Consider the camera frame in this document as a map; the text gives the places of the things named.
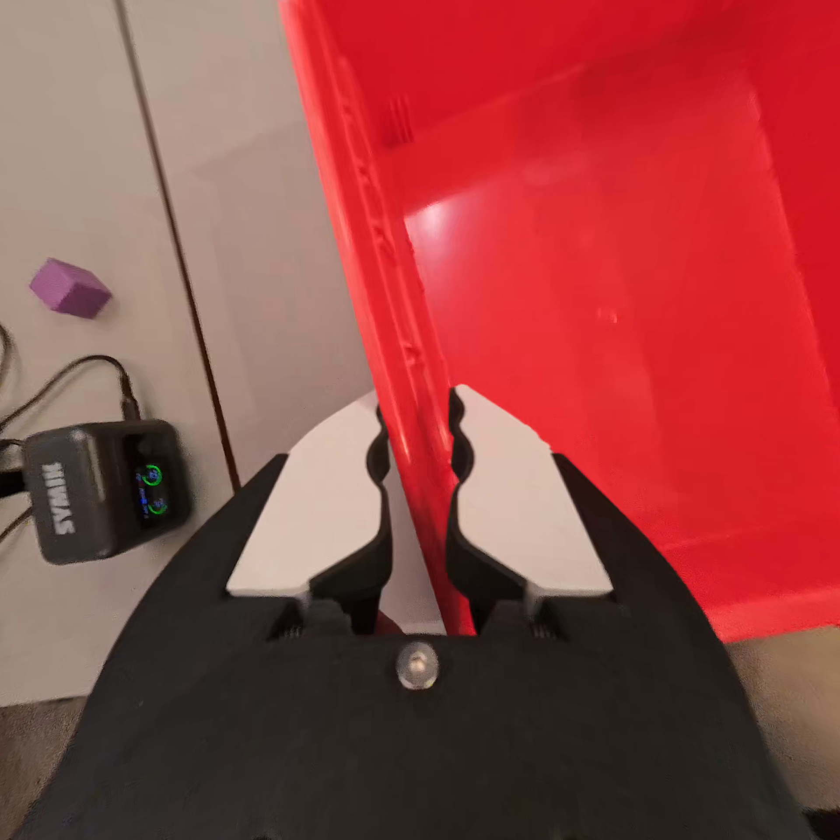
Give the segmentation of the purple foam cube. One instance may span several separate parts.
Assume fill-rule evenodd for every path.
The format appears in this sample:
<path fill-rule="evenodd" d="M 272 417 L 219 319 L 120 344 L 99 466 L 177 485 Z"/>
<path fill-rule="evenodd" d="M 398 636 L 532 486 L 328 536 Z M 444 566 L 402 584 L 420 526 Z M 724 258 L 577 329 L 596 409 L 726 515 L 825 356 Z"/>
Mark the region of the purple foam cube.
<path fill-rule="evenodd" d="M 28 287 L 47 309 L 84 320 L 95 319 L 112 299 L 95 274 L 56 258 L 38 268 Z"/>

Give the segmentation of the black battery charger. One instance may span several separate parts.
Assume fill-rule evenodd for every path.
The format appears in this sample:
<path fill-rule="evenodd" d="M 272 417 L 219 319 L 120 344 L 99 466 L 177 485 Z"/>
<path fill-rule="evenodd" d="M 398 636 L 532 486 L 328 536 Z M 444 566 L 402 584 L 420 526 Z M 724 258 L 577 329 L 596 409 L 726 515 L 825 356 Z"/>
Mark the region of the black battery charger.
<path fill-rule="evenodd" d="M 40 552 L 54 565 L 128 552 L 180 528 L 193 512 L 181 440 L 160 419 L 30 436 L 23 478 Z"/>

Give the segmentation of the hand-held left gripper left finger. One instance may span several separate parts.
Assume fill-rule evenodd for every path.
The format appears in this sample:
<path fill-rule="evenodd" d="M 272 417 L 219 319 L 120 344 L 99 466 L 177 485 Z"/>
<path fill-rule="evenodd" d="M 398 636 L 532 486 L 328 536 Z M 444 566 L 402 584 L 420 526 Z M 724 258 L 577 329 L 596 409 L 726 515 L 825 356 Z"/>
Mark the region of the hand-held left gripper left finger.
<path fill-rule="evenodd" d="M 226 584 L 235 597 L 336 602 L 375 633 L 393 568 L 388 432 L 375 392 L 321 421 L 290 450 Z"/>

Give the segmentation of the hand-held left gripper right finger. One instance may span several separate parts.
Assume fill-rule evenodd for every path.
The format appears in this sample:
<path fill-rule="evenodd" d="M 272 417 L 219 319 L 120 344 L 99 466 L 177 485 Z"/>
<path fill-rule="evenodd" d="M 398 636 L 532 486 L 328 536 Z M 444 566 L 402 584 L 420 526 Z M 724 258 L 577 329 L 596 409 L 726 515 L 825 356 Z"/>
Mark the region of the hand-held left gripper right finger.
<path fill-rule="evenodd" d="M 551 447 L 468 385 L 449 392 L 455 487 L 445 562 L 476 635 L 499 607 L 537 635 L 615 612 L 615 592 Z"/>

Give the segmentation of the red plastic bin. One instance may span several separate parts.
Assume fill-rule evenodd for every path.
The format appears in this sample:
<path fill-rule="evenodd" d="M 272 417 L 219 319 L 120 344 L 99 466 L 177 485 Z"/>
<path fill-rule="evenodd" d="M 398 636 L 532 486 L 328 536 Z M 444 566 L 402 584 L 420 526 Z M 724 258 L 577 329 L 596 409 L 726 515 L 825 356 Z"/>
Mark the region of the red plastic bin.
<path fill-rule="evenodd" d="M 838 2 L 279 2 L 449 632 L 448 389 L 724 642 L 838 627 Z"/>

